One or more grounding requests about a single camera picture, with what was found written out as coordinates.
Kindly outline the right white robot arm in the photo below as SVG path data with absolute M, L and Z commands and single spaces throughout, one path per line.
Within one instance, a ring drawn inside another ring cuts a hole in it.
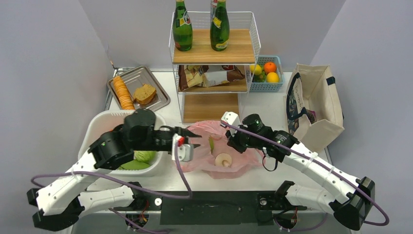
M 357 178 L 334 167 L 310 151 L 297 138 L 283 130 L 273 130 L 263 124 L 258 114 L 240 121 L 234 112 L 225 112 L 221 125 L 228 145 L 240 153 L 257 149 L 276 162 L 284 163 L 321 186 L 315 190 L 285 181 L 275 192 L 275 202 L 281 209 L 290 206 L 312 207 L 332 214 L 348 229 L 359 231 L 375 203 L 375 183 L 368 177 Z

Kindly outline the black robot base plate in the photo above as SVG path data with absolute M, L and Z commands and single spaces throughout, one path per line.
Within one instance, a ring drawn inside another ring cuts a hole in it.
M 273 218 L 294 211 L 286 198 L 274 191 L 198 191 L 192 199 L 172 199 L 146 194 L 149 211 L 160 211 L 162 225 L 270 225 Z

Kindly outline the beige canvas tote bag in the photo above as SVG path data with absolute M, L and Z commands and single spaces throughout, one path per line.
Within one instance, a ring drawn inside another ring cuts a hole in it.
M 343 113 L 330 66 L 297 64 L 286 89 L 286 118 L 290 134 L 310 151 L 321 152 L 343 131 Z M 306 110 L 316 112 L 311 124 Z

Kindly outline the pink plastic grocery bag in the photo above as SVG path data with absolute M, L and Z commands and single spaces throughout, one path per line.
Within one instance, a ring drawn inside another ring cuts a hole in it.
M 183 172 L 203 171 L 213 179 L 234 179 L 241 177 L 250 169 L 262 166 L 263 153 L 256 149 L 246 149 L 239 153 L 227 145 L 226 129 L 218 120 L 196 122 L 187 127 L 191 132 L 202 137 L 191 137 L 192 144 L 200 144 L 193 151 L 193 160 L 181 162 Z M 227 153 L 232 157 L 230 167 L 215 166 L 215 157 Z

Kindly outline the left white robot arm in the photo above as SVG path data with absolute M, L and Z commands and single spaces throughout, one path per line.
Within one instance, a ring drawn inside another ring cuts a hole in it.
M 195 133 L 182 127 L 155 128 L 156 115 L 139 109 L 122 124 L 103 133 L 65 173 L 53 174 L 45 187 L 27 192 L 29 204 L 38 211 L 32 220 L 36 228 L 57 232 L 74 225 L 81 217 L 106 209 L 141 209 L 149 189 L 137 182 L 124 182 L 110 172 L 131 162 L 135 151 L 169 152 L 177 162 L 193 158 Z

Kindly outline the purple snack packet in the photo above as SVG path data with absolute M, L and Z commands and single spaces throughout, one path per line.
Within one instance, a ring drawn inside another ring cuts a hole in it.
M 317 122 L 317 115 L 315 111 L 306 110 L 306 115 L 311 124 L 314 124 L 315 122 Z

